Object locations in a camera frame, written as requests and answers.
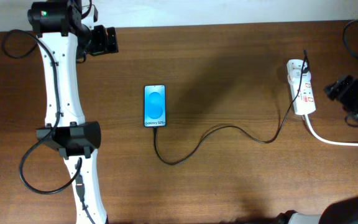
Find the blue smartphone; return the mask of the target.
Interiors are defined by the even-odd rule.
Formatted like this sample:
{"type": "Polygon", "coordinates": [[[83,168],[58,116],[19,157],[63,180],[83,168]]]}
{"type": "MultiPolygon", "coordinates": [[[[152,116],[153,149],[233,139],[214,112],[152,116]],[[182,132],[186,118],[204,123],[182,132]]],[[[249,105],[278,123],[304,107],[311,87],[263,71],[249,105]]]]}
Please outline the blue smartphone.
{"type": "Polygon", "coordinates": [[[164,127],[167,124],[165,85],[144,87],[144,126],[164,127]]]}

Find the white power strip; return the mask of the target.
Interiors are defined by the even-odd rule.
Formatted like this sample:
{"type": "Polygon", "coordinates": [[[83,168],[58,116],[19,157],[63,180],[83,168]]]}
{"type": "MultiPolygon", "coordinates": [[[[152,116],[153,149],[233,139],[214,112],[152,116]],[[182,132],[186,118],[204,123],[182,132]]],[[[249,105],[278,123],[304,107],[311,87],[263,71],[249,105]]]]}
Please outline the white power strip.
{"type": "MultiPolygon", "coordinates": [[[[287,72],[293,67],[309,68],[306,60],[291,59],[287,63],[287,72]]],[[[288,81],[293,102],[293,109],[296,115],[304,116],[316,111],[315,98],[310,82],[290,83],[288,81]]]]}

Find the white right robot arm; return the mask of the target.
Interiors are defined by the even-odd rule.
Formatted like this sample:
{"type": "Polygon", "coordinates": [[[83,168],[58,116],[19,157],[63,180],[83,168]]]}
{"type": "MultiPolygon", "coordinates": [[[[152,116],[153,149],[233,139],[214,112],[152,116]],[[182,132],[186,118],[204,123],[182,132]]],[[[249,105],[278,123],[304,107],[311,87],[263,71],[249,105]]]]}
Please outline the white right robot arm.
{"type": "MultiPolygon", "coordinates": [[[[318,140],[337,146],[358,147],[358,143],[330,141],[319,136],[313,129],[309,114],[316,111],[311,91],[311,73],[300,65],[287,65],[287,78],[295,101],[295,114],[303,117],[310,133],[318,140]]],[[[340,102],[349,115],[358,118],[358,79],[346,76],[324,88],[330,100],[340,102]]],[[[294,210],[279,214],[274,223],[358,223],[358,196],[328,206],[320,215],[305,215],[294,210]]]]}

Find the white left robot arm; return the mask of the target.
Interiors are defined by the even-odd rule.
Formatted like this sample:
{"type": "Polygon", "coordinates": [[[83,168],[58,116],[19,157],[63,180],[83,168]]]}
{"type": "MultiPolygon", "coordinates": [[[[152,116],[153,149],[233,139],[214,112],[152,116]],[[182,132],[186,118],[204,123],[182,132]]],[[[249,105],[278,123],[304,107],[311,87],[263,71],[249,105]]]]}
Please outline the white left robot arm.
{"type": "Polygon", "coordinates": [[[96,25],[96,7],[83,7],[81,1],[34,2],[27,16],[42,54],[47,92],[45,126],[36,131],[37,139],[63,158],[76,222],[107,223],[97,171],[101,128],[85,119],[76,63],[87,55],[117,53],[116,30],[96,25]]]}

